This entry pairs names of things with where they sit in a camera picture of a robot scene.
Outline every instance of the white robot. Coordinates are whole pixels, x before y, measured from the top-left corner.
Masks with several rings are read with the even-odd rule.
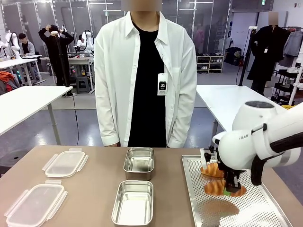
[[[83,43],[81,40],[77,42],[77,46],[75,47],[76,52],[89,52],[91,56],[94,56],[95,39],[92,33],[89,30],[85,30],[82,33],[82,39],[84,39]]]
[[[287,166],[296,162],[303,147],[303,103],[278,114],[266,102],[243,105],[233,122],[233,131],[213,137],[218,148],[201,157],[204,165],[211,155],[224,171],[226,191],[241,188],[239,176],[251,170],[253,185],[261,185],[263,167]]]
[[[15,32],[11,33],[10,30],[8,30],[8,32],[6,33],[5,39],[6,39],[5,43],[2,41],[0,42],[0,48],[3,48],[3,49],[8,48],[9,43],[11,43],[11,49],[14,52],[16,59],[21,59],[21,56],[19,53],[20,46],[18,43],[17,34]]]

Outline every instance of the orange jacket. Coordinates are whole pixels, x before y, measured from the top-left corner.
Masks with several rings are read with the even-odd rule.
[[[3,82],[9,82],[9,80],[14,80],[14,75],[12,75],[9,72],[6,71],[1,71],[0,72],[0,80],[2,80]]]

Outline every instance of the tripod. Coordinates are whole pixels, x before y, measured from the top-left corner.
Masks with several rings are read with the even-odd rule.
[[[250,53],[251,53],[251,43],[252,43],[252,38],[253,36],[257,33],[257,27],[253,27],[251,29],[251,33],[250,33],[250,41],[248,43],[248,47],[247,47],[247,51],[245,54],[245,60],[244,60],[244,64],[243,64],[243,68],[242,68],[242,73],[241,73],[241,78],[240,78],[240,82],[239,82],[239,86],[243,86],[243,79],[244,79],[244,75],[245,75],[245,70],[248,64],[248,60],[250,58]]]

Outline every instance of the shirt collar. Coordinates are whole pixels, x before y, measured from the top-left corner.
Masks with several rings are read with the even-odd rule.
[[[159,14],[160,14],[160,22],[159,22],[159,31],[158,31],[157,39],[160,39],[165,44],[168,44],[167,22],[163,14],[161,12],[159,12]],[[128,12],[125,17],[126,17],[125,37],[127,37],[135,27],[131,19],[131,13]]]

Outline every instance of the black coat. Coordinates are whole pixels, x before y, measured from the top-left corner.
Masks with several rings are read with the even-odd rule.
[[[39,36],[42,39],[42,41],[46,44],[47,50],[48,50],[48,56],[49,60],[52,65],[61,65],[61,61],[59,58],[59,50],[56,42],[55,36],[50,35],[47,37],[45,35],[46,29],[42,28],[39,31]],[[67,32],[62,32],[65,37],[60,37],[60,45],[61,45],[61,51],[63,55],[63,62],[65,66],[68,68],[68,57],[67,57],[67,45],[70,44],[74,38]]]
[[[251,51],[256,56],[247,79],[270,81],[276,62],[283,59],[283,49],[289,32],[276,26],[261,28],[253,37]]]

